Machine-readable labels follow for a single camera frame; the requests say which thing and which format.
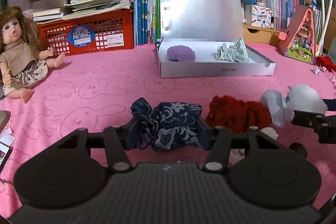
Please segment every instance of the barcode label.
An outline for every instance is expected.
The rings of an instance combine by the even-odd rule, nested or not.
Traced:
[[[106,36],[107,47],[120,47],[124,46],[124,34],[110,34]]]

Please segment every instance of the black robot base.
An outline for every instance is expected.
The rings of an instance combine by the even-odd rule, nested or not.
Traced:
[[[251,128],[214,128],[198,164],[138,163],[125,153],[122,129],[79,128],[24,163],[14,176],[23,207],[13,224],[317,224],[332,223],[313,204],[318,170],[293,150]],[[104,148],[108,167],[90,157]],[[247,156],[228,168],[230,149]]]

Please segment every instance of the baby doll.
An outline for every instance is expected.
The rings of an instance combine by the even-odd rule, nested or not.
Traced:
[[[27,103],[32,87],[48,74],[48,68],[63,63],[64,53],[57,58],[54,49],[39,51],[39,27],[22,14],[20,7],[8,7],[0,13],[0,69],[3,91],[7,97],[21,98]]]

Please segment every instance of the pink blanket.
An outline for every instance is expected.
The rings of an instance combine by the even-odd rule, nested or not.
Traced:
[[[99,132],[108,126],[125,124],[132,117],[132,103],[139,97],[152,106],[162,101],[197,103],[203,107],[202,117],[206,117],[215,95],[257,101],[267,89],[285,94],[287,86],[304,83],[316,89],[322,98],[335,97],[329,73],[315,75],[311,71],[313,66],[283,57],[275,47],[251,46],[277,63],[274,76],[161,79],[153,46],[66,57],[66,66],[52,71],[35,88],[26,105],[8,98],[0,102],[0,109],[11,112],[8,126],[16,137],[13,153],[0,178],[12,182],[21,164],[76,128]],[[336,146],[319,144],[312,130],[291,124],[277,133],[278,141],[285,145],[301,142],[308,150],[308,160],[322,174],[323,184],[315,202],[319,208],[336,192]],[[185,147],[169,153],[148,148],[127,154],[135,165],[139,161],[201,163],[207,152]],[[106,165],[103,151],[92,151],[92,157]],[[20,206],[13,186],[0,182],[0,214],[7,218]]]

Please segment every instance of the doll face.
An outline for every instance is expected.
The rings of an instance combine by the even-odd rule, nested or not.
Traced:
[[[2,39],[5,45],[17,42],[22,35],[19,21],[16,17],[12,18],[2,27]]]

